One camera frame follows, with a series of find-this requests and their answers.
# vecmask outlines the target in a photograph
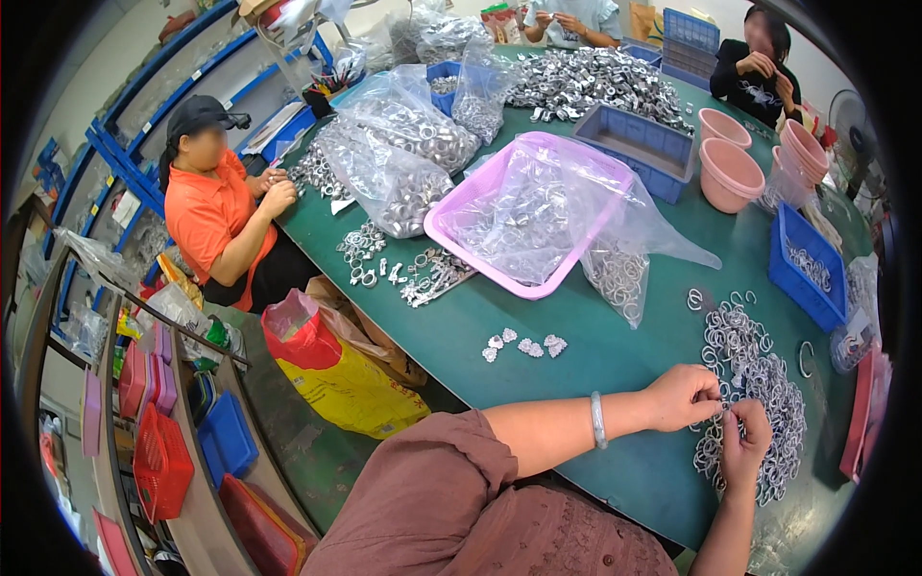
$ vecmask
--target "metal part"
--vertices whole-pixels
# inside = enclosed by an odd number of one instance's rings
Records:
[[[694,134],[682,117],[679,95],[659,71],[621,49],[584,47],[573,52],[547,51],[516,63],[519,80],[507,103],[540,108],[539,117],[549,122],[579,120],[593,104],[603,102]],[[686,104],[685,112],[692,113]],[[538,120],[538,111],[531,117]]]

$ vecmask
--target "red plastic basket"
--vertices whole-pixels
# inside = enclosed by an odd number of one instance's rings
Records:
[[[225,474],[218,490],[230,524],[263,576],[297,576],[306,558],[304,540],[247,486]]]
[[[195,469],[179,424],[149,404],[137,428],[137,495],[150,523],[179,517]]]

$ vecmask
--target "yellow bag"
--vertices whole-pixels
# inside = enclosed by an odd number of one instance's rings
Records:
[[[266,346],[304,400],[342,429],[383,440],[431,412],[412,390],[326,327],[317,303],[293,288],[263,312]]]

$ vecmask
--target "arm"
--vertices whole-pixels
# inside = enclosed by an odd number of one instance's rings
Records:
[[[720,412],[716,376],[680,364],[641,392],[605,394],[602,417],[609,440],[642,429],[672,431]],[[588,398],[539,400],[483,411],[497,440],[518,459],[517,477],[544,472],[596,445]]]
[[[739,436],[738,420],[746,427],[745,439]],[[731,406],[724,414],[723,425],[720,470],[727,489],[711,530],[691,564],[690,576],[742,574],[749,564],[756,482],[759,466],[772,442],[772,427],[762,403],[752,399]]]

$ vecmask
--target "small metal piece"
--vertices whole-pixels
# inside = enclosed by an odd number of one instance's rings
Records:
[[[804,347],[809,347],[810,355],[814,356],[813,344],[809,340],[804,340],[803,342],[800,343],[800,351],[798,352],[798,368],[800,368],[800,375],[803,376],[804,378],[809,378],[810,376],[813,375],[813,372],[808,374],[807,371],[804,370]]]

